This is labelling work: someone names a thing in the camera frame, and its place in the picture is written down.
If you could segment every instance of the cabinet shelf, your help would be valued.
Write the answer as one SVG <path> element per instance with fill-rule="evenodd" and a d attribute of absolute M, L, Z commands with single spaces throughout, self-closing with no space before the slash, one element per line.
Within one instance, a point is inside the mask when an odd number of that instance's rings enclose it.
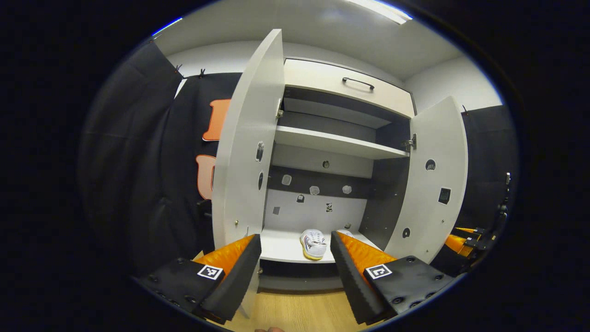
<path fill-rule="evenodd" d="M 405 151 L 360 139 L 285 126 L 277 126 L 274 140 L 278 144 L 353 155 L 372 160 L 409 157 L 409 153 Z"/>
<path fill-rule="evenodd" d="M 378 247 L 364 235 L 358 232 L 351 233 L 357 240 L 360 240 L 378 249 Z M 324 235 L 326 236 L 327 243 L 326 253 L 319 261 L 313 261 L 303 256 L 303 247 L 299 241 L 301 233 L 283 230 L 270 230 L 265 228 L 260 233 L 260 245 L 262 247 L 260 259 L 288 263 L 335 263 L 334 256 L 330 251 L 331 234 Z"/>

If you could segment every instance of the shoe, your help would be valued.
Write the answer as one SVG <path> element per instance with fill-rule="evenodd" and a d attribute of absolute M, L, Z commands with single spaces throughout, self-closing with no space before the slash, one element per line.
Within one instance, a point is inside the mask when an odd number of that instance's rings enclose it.
<path fill-rule="evenodd" d="M 324 234 L 317 229 L 306 229 L 299 238 L 303 246 L 303 255 L 314 261 L 318 261 L 324 257 L 326 253 L 326 238 Z"/>
<path fill-rule="evenodd" d="M 353 239 L 355 238 L 354 235 L 350 231 L 348 231 L 346 229 L 339 229 L 339 230 L 337 230 L 337 232 L 340 232 L 340 233 L 342 233 L 344 235 L 348 235 L 348 236 L 352 237 Z"/>

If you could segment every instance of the door hinge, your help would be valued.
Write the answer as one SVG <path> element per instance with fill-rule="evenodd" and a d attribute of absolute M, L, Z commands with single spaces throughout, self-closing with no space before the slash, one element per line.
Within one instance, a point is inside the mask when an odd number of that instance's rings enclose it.
<path fill-rule="evenodd" d="M 405 147 L 406 151 L 410 152 L 410 147 L 413 147 L 414 150 L 416 150 L 416 144 L 417 144 L 416 134 L 413 134 L 412 135 L 412 139 L 409 139 L 407 141 L 404 141 L 402 143 L 402 146 Z"/>

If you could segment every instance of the ceiling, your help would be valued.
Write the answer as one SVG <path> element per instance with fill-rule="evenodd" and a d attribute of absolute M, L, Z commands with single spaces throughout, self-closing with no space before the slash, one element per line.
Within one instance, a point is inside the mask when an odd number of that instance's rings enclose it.
<path fill-rule="evenodd" d="M 162 31 L 164 55 L 232 41 L 262 40 L 273 28 L 283 41 L 362 60 L 406 80 L 461 51 L 416 20 L 397 23 L 345 0 L 221 0 Z"/>

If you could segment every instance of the white wall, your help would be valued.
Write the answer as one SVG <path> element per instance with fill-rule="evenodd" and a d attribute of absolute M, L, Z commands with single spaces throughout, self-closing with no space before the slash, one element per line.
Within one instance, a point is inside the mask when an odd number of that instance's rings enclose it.
<path fill-rule="evenodd" d="M 502 105 L 502 100 L 484 73 L 467 57 L 448 60 L 410 77 L 405 88 L 414 95 L 420 111 L 453 96 L 467 110 Z"/>
<path fill-rule="evenodd" d="M 258 45 L 260 41 L 235 41 L 197 47 L 172 54 L 167 58 L 174 66 L 182 64 L 179 71 L 185 77 L 198 75 L 201 68 L 205 68 L 205 74 L 240 73 L 244 71 Z M 283 43 L 283 53 L 286 57 L 305 57 L 342 64 L 404 87 L 404 83 L 391 74 L 344 54 L 293 43 Z"/>

